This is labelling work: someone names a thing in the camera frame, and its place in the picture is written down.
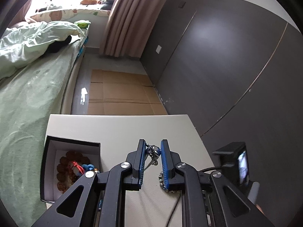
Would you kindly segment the black jewelry box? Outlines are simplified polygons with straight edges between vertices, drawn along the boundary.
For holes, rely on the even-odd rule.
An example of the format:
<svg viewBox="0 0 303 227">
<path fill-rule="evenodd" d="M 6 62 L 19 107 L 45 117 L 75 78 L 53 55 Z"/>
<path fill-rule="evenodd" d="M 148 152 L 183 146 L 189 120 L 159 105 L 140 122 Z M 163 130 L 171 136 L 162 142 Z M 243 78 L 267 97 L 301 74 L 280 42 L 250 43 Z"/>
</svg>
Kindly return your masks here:
<svg viewBox="0 0 303 227">
<path fill-rule="evenodd" d="M 40 198 L 53 204 L 83 174 L 83 164 L 101 167 L 101 144 L 46 136 L 40 175 Z"/>
</svg>

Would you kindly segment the blue flower knot ornament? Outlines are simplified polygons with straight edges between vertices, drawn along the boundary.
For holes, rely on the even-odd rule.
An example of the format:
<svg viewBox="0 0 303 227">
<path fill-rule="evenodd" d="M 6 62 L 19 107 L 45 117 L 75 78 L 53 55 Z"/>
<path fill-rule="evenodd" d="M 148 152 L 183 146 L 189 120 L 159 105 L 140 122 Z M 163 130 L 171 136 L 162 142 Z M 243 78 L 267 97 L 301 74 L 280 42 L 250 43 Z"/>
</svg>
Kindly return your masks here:
<svg viewBox="0 0 303 227">
<path fill-rule="evenodd" d="M 89 171 L 94 171 L 96 174 L 99 174 L 100 171 L 93 165 L 93 164 L 83 164 L 81 165 L 81 167 L 83 168 L 83 173 L 82 174 L 85 174 L 86 172 L 89 172 Z"/>
</svg>

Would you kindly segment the flattened cardboard sheets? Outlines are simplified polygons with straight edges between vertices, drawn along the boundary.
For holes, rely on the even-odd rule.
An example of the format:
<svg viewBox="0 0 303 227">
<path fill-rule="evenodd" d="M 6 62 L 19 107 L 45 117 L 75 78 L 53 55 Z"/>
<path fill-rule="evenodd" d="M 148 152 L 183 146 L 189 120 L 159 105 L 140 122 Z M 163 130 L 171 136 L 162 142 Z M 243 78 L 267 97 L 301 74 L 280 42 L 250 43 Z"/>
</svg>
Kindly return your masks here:
<svg viewBox="0 0 303 227">
<path fill-rule="evenodd" d="M 166 115 L 149 77 L 92 70 L 88 115 Z"/>
</svg>

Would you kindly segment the black garment on bed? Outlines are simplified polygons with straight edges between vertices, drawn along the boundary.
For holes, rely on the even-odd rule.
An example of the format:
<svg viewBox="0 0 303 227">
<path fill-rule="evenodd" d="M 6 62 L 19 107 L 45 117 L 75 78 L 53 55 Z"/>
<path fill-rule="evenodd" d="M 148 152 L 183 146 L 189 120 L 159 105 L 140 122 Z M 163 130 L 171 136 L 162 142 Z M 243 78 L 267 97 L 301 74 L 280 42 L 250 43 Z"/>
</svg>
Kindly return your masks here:
<svg viewBox="0 0 303 227">
<path fill-rule="evenodd" d="M 61 48 L 69 45 L 69 43 L 71 42 L 71 35 L 67 36 L 67 38 L 63 41 L 55 41 L 53 43 L 51 43 L 47 50 L 45 51 L 45 54 L 49 54 L 49 53 L 58 53 L 60 51 Z"/>
</svg>

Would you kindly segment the pink curtain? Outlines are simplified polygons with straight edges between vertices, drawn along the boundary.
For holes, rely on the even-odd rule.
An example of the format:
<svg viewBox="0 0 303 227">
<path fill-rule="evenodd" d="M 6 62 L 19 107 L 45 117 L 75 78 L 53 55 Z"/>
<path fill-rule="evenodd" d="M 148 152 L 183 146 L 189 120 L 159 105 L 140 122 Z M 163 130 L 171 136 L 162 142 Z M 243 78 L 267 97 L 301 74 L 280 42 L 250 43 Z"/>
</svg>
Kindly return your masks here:
<svg viewBox="0 0 303 227">
<path fill-rule="evenodd" d="M 115 0 L 99 54 L 140 58 L 166 0 Z"/>
</svg>

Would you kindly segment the light green duvet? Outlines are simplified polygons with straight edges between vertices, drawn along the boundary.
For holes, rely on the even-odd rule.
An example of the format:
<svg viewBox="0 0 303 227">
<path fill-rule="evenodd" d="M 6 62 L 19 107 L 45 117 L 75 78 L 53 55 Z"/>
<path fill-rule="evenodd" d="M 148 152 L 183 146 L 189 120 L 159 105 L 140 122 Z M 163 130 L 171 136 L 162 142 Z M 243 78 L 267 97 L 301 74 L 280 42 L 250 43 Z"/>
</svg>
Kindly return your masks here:
<svg viewBox="0 0 303 227">
<path fill-rule="evenodd" d="M 68 36 L 85 37 L 84 31 L 67 21 L 36 22 L 8 28 L 1 38 L 1 79 L 10 77 L 40 56 L 49 45 Z"/>
</svg>

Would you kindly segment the patterned pillow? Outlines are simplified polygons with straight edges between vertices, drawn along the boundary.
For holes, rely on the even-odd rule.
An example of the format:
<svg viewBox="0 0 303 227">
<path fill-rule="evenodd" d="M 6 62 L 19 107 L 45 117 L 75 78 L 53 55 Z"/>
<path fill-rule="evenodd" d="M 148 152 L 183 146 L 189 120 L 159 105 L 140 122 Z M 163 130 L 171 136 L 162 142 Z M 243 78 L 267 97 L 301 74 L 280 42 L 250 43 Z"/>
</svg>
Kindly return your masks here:
<svg viewBox="0 0 303 227">
<path fill-rule="evenodd" d="M 88 20 L 88 15 L 93 16 L 104 16 L 108 17 L 110 15 L 110 10 L 101 9 L 55 9 L 55 10 L 45 10 L 31 15 L 29 18 L 36 22 L 52 22 L 52 21 L 68 21 L 77 15 L 81 15 L 84 20 Z"/>
</svg>

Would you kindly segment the white wall switch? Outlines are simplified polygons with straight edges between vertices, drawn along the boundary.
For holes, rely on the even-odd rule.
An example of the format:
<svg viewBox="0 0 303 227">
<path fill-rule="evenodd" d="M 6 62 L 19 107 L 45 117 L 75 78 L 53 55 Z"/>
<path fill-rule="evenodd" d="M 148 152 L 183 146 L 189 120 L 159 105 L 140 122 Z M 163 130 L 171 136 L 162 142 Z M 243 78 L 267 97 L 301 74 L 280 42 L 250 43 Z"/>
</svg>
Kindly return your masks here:
<svg viewBox="0 0 303 227">
<path fill-rule="evenodd" d="M 156 48 L 156 53 L 159 54 L 161 49 L 162 49 L 162 47 L 160 45 L 158 45 L 157 48 Z"/>
</svg>

